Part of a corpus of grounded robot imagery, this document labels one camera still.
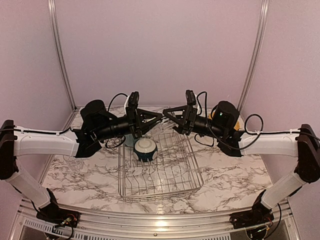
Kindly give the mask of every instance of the black bracket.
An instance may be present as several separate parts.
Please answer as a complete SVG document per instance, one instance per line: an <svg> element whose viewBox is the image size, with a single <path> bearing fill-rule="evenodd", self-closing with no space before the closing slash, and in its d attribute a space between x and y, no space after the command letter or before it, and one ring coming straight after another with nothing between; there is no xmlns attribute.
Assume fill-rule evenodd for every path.
<svg viewBox="0 0 320 240"><path fill-rule="evenodd" d="M101 149L106 139L132 134L141 138L162 119L162 114L138 108L139 93L132 92L125 108L126 115L117 117L107 111L102 100L89 102L81 111L81 129L73 129L79 148L76 158L88 158Z"/></svg>
<svg viewBox="0 0 320 240"><path fill-rule="evenodd" d="M184 105L164 109L163 115L178 125L174 126L173 129L179 134L190 135L195 126L197 111L192 105Z"/></svg>
<svg viewBox="0 0 320 240"><path fill-rule="evenodd" d="M60 208L53 192L48 188L47 191L50 195L50 203L39 209L36 218L54 224L61 224L67 218L71 218L69 224L76 228L79 222L80 213L78 211Z"/></svg>
<svg viewBox="0 0 320 240"><path fill-rule="evenodd" d="M19 171L14 156L14 127L13 120L6 120L0 128L0 180L8 179Z"/></svg>
<svg viewBox="0 0 320 240"><path fill-rule="evenodd" d="M294 172L307 182L314 183L320 179L320 144L312 136L316 136L309 124L302 124L298 144L298 165Z"/></svg>
<svg viewBox="0 0 320 240"><path fill-rule="evenodd" d="M251 210L234 212L230 215L230 222L232 223L234 229L264 224L275 219L271 210L267 209L261 204L261 198L265 191L266 190L259 194Z"/></svg>

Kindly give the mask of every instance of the white marble surface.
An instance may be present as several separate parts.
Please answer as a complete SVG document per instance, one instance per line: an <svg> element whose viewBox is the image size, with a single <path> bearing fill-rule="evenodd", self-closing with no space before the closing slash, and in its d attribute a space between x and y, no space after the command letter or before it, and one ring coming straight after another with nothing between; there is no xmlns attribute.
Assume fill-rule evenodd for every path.
<svg viewBox="0 0 320 240"><path fill-rule="evenodd" d="M163 108L145 107L154 112ZM111 112L123 115L123 108ZM72 127L80 128L78 113ZM79 165L70 167L63 157L56 155L43 182L50 188L58 203L124 213L183 214L231 210L252 206L258 193L272 185L266 166L258 155L229 157L217 147L206 147L189 136L204 185L187 197L141 202L125 202L118 192L118 148L103 148ZM212 139L201 138L211 144Z"/></svg>

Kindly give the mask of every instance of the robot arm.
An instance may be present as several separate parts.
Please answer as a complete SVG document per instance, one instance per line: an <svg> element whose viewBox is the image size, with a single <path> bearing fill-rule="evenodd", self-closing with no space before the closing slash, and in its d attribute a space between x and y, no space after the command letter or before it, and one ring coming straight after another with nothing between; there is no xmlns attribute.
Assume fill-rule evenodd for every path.
<svg viewBox="0 0 320 240"><path fill-rule="evenodd" d="M162 114L139 109L138 100L139 93L133 92L126 101L126 115L121 117L108 112L101 100L89 102L80 111L81 129L34 130L6 120L0 128L0 180L10 183L39 208L37 218L61 223L74 216L70 224L76 227L79 213L59 208L54 194L41 186L16 159L32 154L88 158L102 148L106 139L127 134L140 138L162 119Z"/></svg>
<svg viewBox="0 0 320 240"><path fill-rule="evenodd" d="M299 129L282 132L250 133L235 130L239 112L230 102L221 101L214 108L212 119L197 115L196 98L191 90L186 91L187 105L165 109L163 115L177 124L173 129L180 134L191 132L218 140L218 147L231 157L252 154L287 155L298 157L296 168L282 177L272 187L257 197L252 209L236 212L230 222L235 229L265 223L274 216L271 209L286 197L292 196L306 183L320 179L320 144L308 124Z"/></svg>

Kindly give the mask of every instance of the lavender wall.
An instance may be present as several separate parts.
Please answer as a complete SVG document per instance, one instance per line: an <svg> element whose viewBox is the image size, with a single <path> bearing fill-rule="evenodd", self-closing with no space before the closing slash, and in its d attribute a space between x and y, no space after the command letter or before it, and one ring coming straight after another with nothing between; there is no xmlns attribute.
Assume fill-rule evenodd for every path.
<svg viewBox="0 0 320 240"><path fill-rule="evenodd" d="M186 89L237 104L260 9L256 0L56 1L77 105L132 91L141 105L181 105Z"/></svg>
<svg viewBox="0 0 320 240"><path fill-rule="evenodd" d="M270 3L265 38L243 111L261 114L266 130L310 124L320 136L320 1ZM275 182L297 164L263 156ZM318 240L320 182L307 184L289 202L302 240Z"/></svg>
<svg viewBox="0 0 320 240"><path fill-rule="evenodd" d="M71 114L51 31L48 3L7 0L0 4L0 123L61 130ZM36 178L48 156L19 158ZM8 239L21 200L0 181L0 239Z"/></svg>

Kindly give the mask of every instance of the metal wire basket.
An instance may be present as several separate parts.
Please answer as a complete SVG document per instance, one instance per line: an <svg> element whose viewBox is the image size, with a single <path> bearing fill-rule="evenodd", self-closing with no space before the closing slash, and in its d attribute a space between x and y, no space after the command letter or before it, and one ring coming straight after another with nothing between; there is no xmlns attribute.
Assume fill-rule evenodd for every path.
<svg viewBox="0 0 320 240"><path fill-rule="evenodd" d="M142 162L133 158L133 147L119 147L118 191L126 202L168 199L190 195L204 184L187 137L162 133L151 137L157 158Z"/></svg>

